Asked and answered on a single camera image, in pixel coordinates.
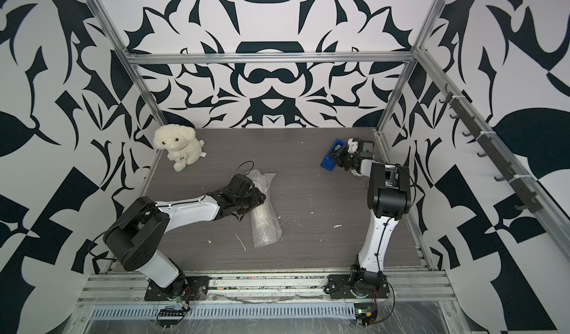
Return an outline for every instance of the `mounting plate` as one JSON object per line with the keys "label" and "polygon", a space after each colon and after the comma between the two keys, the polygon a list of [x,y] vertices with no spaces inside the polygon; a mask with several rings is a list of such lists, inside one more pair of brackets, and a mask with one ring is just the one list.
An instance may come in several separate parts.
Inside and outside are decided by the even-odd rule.
{"label": "mounting plate", "polygon": [[[196,295],[208,293],[208,285],[210,283],[209,276],[186,276],[186,280],[190,286],[190,297],[188,300],[196,300]],[[146,289],[146,294],[144,295],[144,300],[147,302],[160,302],[168,300],[168,298],[165,298],[159,288],[149,284],[149,287]]]}
{"label": "mounting plate", "polygon": [[388,298],[390,289],[389,287],[380,287],[380,289],[375,289],[374,286],[368,286],[364,283],[357,281],[354,285],[355,288],[362,292],[366,292],[366,297],[361,297],[354,294],[351,289],[349,282],[350,275],[328,275],[328,283],[324,287],[324,292],[331,296],[331,299],[342,299],[342,298],[360,298],[372,300],[372,293],[375,291],[378,298]]}

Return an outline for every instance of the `red wire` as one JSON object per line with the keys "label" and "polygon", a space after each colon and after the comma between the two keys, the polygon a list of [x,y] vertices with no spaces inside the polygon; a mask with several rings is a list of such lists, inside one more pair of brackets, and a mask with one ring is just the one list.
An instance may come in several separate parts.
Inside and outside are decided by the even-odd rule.
{"label": "red wire", "polygon": [[186,299],[184,300],[184,302],[188,301],[188,298],[190,297],[190,288],[186,287],[186,289],[188,290],[188,295],[186,296]]}
{"label": "red wire", "polygon": [[376,309],[376,300],[378,299],[378,293],[374,292],[374,308],[372,309],[372,311],[374,311]]}

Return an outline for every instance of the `black and white patterned wall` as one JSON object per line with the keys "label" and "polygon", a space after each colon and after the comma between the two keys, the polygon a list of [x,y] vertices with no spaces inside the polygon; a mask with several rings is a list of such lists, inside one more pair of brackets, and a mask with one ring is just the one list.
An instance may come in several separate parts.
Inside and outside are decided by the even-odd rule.
{"label": "black and white patterned wall", "polygon": [[[568,213],[570,4],[448,0],[427,50]],[[414,219],[475,332],[567,332],[570,264],[421,67],[385,135]]]}
{"label": "black and white patterned wall", "polygon": [[[102,0],[132,53],[409,51],[432,0]],[[171,123],[375,126],[401,63],[145,66]]]}
{"label": "black and white patterned wall", "polygon": [[[0,332],[64,322],[157,123],[83,0],[0,0]],[[91,250],[96,258],[88,254]]]}
{"label": "black and white patterned wall", "polygon": [[410,50],[432,0],[102,0],[131,52]]}
{"label": "black and white patterned wall", "polygon": [[197,128],[376,126],[402,62],[141,66],[168,123]]}

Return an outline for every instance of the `teddy bear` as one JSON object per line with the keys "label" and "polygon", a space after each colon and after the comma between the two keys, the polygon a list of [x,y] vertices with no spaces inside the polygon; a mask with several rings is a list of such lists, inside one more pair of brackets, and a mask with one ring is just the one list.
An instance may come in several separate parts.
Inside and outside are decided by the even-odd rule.
{"label": "teddy bear", "polygon": [[196,139],[196,131],[177,124],[167,124],[154,132],[154,147],[168,150],[168,159],[175,162],[175,171],[180,172],[186,165],[200,158],[204,141]]}

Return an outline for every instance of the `wooden platform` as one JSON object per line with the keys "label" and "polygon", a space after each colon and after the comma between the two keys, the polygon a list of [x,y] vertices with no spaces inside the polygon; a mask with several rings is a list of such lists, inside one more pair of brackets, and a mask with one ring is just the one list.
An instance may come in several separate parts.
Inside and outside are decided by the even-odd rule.
{"label": "wooden platform", "polygon": [[[231,216],[172,230],[159,249],[183,270],[348,267],[354,262],[370,218],[368,178],[338,167],[329,172],[320,162],[336,138],[373,140],[371,129],[199,129],[197,136],[206,142],[206,157],[175,172],[164,153],[146,195],[155,201],[197,197],[227,185],[235,168],[252,160],[262,173],[276,173],[271,202],[283,234],[272,245],[254,248],[247,216],[242,222]],[[392,235],[385,265],[419,265],[404,222]]]}

